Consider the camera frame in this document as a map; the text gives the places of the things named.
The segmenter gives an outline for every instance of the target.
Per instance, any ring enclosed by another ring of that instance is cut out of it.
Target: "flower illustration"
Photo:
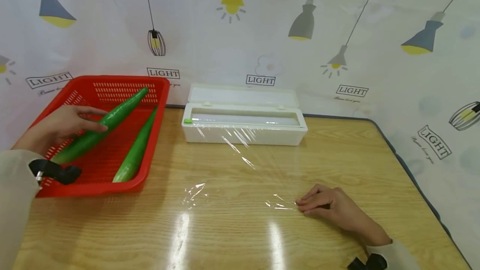
[[[283,65],[275,55],[261,55],[255,73],[260,76],[277,77],[283,73]]]

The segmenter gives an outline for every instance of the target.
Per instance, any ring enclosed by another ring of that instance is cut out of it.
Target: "hand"
[[[318,216],[350,232],[358,233],[370,246],[391,244],[385,230],[370,218],[341,188],[316,184],[297,200],[306,216]]]
[[[87,114],[104,116],[107,112],[89,106],[60,106],[28,129],[12,149],[29,150],[45,156],[50,147],[75,137],[81,130],[104,132],[108,129],[105,125],[81,116]]]

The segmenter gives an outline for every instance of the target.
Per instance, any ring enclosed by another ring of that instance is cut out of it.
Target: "red plastic basket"
[[[88,105],[110,111],[144,87],[148,87],[149,92],[135,110],[93,150],[72,162],[73,165],[82,169],[82,175],[78,180],[71,185],[61,185],[59,182],[45,178],[37,197],[92,196],[139,192],[143,189],[170,89],[170,82],[166,78],[122,75],[77,77],[57,94],[32,124],[32,126],[35,125],[61,105]],[[158,106],[157,114],[138,173],[130,181],[112,183],[140,128],[155,106]],[[59,147],[50,148],[47,158],[50,159],[69,142],[70,140]]]

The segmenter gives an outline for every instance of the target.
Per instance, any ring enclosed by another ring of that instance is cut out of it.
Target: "box lid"
[[[192,84],[190,103],[211,103],[215,105],[254,105],[298,108],[294,90],[272,87],[236,87]]]

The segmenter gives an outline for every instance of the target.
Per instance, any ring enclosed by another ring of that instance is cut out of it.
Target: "cage lamp illustration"
[[[150,6],[150,0],[148,2],[148,10],[150,12],[150,20],[152,21],[152,29],[148,31],[148,47],[153,55],[165,56],[167,54],[167,47],[165,46],[165,40],[162,34],[155,30],[153,23],[152,7]]]
[[[60,28],[67,28],[75,23],[73,17],[58,0],[41,0],[39,16],[48,23]]]
[[[410,55],[423,55],[433,52],[436,31],[443,25],[445,13],[437,12],[425,24],[425,28],[402,44],[402,49]]]
[[[155,56],[164,56],[167,53],[165,40],[158,30],[148,31],[148,45]]]
[[[448,122],[458,131],[462,131],[479,121],[480,102],[473,102],[455,112]]]

